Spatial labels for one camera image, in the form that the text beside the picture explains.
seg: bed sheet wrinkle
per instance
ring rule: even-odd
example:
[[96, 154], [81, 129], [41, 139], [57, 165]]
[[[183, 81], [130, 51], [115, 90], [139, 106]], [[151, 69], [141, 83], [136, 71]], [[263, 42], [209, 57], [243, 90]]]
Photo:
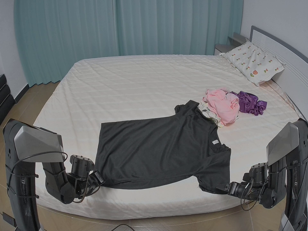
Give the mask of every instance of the bed sheet wrinkle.
[[[298, 115], [264, 83], [256, 87], [221, 56], [148, 55], [81, 60], [74, 64], [46, 102], [34, 125], [62, 135], [64, 151], [96, 158], [100, 124], [174, 115], [174, 107], [199, 101], [206, 90], [227, 87], [253, 93], [268, 102], [262, 116], [239, 113], [239, 119], [218, 129], [221, 143], [231, 148], [230, 179], [266, 161], [268, 142]], [[42, 164], [36, 173], [44, 175]], [[103, 219], [133, 219], [196, 214], [228, 209], [239, 204], [226, 195], [203, 192], [197, 179], [165, 186], [123, 190], [101, 187], [82, 205], [63, 205], [36, 181], [38, 204], [63, 212]]]

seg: pillow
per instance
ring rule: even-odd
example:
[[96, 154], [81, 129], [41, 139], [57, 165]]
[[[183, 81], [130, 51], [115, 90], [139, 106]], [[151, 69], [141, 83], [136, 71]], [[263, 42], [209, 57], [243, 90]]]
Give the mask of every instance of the pillow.
[[284, 70], [283, 64], [275, 56], [262, 51], [250, 41], [220, 55], [256, 86]]

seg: bed headboard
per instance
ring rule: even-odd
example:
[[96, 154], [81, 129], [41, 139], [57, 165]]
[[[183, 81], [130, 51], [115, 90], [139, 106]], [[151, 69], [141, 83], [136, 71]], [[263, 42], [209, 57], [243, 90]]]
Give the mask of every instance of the bed headboard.
[[284, 71], [275, 74], [272, 79], [284, 90], [307, 120], [308, 58], [291, 45], [255, 26], [251, 27], [249, 40], [286, 64]]

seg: purple clothing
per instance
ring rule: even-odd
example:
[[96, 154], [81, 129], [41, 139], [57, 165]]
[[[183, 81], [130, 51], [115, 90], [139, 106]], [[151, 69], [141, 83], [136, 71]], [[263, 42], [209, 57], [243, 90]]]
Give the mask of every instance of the purple clothing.
[[240, 99], [240, 112], [242, 113], [251, 113], [257, 116], [258, 114], [262, 115], [263, 111], [266, 109], [267, 102], [258, 101], [258, 97], [251, 93], [240, 91], [239, 94], [231, 91], [230, 93], [238, 96]]

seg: pink clothing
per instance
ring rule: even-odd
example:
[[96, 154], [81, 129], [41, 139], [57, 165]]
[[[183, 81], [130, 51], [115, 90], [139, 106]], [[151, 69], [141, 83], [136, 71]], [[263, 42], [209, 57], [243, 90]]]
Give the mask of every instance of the pink clothing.
[[210, 111], [217, 114], [223, 125], [235, 122], [240, 110], [240, 100], [236, 95], [228, 93], [225, 88], [218, 90], [208, 89], [203, 101], [208, 103]]

